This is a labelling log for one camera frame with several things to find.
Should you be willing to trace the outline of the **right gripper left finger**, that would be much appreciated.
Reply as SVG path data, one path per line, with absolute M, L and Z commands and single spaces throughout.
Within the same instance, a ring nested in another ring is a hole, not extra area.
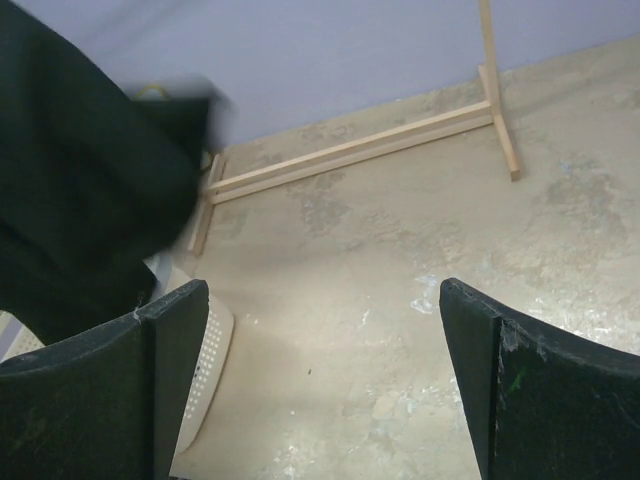
M 2 478 L 169 478 L 208 315 L 192 280 L 2 362 Z

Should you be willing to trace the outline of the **black printed t shirt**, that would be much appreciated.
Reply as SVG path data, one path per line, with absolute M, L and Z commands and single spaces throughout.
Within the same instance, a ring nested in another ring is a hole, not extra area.
M 1 5 L 1 308 L 53 344 L 148 303 L 181 236 L 226 97 L 133 99 L 11 1 Z

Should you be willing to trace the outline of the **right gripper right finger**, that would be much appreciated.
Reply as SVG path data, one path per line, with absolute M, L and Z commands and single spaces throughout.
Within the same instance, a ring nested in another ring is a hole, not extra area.
M 439 308 L 482 478 L 638 478 L 638 356 L 455 278 Z

